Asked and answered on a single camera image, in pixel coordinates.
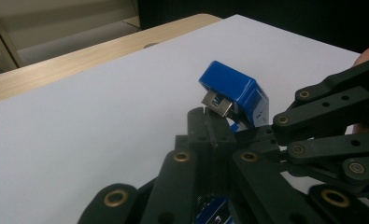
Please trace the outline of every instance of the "white tabletop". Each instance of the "white tabletop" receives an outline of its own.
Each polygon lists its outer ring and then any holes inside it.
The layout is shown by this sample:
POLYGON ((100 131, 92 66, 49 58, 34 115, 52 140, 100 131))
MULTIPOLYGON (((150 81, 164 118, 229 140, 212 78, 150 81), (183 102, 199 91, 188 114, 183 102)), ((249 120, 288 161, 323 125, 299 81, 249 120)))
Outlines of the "white tabletop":
POLYGON ((105 186, 155 177, 214 60, 258 80, 272 120, 357 56, 233 16, 1 101, 0 223, 76 223, 105 186))

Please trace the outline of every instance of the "blue object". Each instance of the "blue object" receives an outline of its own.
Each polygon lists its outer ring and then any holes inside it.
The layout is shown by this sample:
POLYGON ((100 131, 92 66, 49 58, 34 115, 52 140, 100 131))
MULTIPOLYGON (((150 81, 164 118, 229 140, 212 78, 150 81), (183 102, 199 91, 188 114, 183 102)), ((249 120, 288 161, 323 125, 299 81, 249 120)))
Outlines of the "blue object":
POLYGON ((214 61, 199 82, 207 90, 202 103, 220 115, 247 128, 268 124, 268 96, 254 78, 214 61))

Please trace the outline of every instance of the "white table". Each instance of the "white table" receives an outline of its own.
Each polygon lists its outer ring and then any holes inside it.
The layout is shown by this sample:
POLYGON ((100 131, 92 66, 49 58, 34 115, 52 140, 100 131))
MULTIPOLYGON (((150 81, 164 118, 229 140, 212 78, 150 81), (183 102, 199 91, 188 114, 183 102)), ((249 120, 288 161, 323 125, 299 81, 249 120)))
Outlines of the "white table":
POLYGON ((272 120, 357 57, 234 16, 0 101, 0 223, 76 223, 103 187, 155 177, 201 106, 211 61, 256 78, 272 120))

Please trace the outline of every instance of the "skin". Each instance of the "skin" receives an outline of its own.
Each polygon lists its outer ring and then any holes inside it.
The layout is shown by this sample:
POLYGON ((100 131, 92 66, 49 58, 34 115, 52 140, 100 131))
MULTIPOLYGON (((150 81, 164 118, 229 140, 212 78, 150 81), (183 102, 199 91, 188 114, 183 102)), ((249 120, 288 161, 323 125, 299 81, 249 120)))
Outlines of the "skin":
MULTIPOLYGON (((353 66, 356 66, 360 63, 364 63, 367 62, 369 60, 369 49, 365 50, 360 56, 359 58, 355 61, 355 63, 353 64, 353 66)), ((353 132, 354 133, 365 133, 365 132, 369 132, 369 127, 363 123, 359 123, 359 124, 355 124, 353 126, 353 132)))

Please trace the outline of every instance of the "blue usb connector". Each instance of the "blue usb connector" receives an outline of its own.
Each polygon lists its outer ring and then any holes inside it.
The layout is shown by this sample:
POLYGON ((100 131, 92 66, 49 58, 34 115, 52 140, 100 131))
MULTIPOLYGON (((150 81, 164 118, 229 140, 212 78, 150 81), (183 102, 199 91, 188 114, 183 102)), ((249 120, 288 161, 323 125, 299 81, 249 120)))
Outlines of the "blue usb connector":
POLYGON ((221 116, 246 128, 268 124, 268 96, 254 78, 214 61, 199 82, 207 90, 202 103, 221 116))

